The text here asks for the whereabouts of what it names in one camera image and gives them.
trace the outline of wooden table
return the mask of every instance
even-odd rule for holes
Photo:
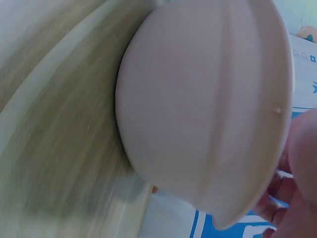
[[[0,0],[0,237],[136,238],[152,187],[114,117],[122,55],[163,0]]]

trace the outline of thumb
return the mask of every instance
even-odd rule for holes
[[[292,122],[288,161],[304,199],[317,204],[317,110],[308,111]]]

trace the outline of wood grain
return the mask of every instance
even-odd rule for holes
[[[1,238],[138,236],[152,187],[124,154],[114,90],[163,2],[0,0]]]

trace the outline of hand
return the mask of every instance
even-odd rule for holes
[[[317,110],[308,111],[292,120],[289,136],[267,191],[254,211],[277,227],[263,233],[264,238],[317,237]],[[271,197],[289,204],[280,207]]]

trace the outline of blue star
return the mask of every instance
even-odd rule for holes
[[[316,84],[316,85],[313,85],[313,87],[314,87],[314,92],[313,93],[317,93],[317,83],[316,82],[313,82],[314,84]]]

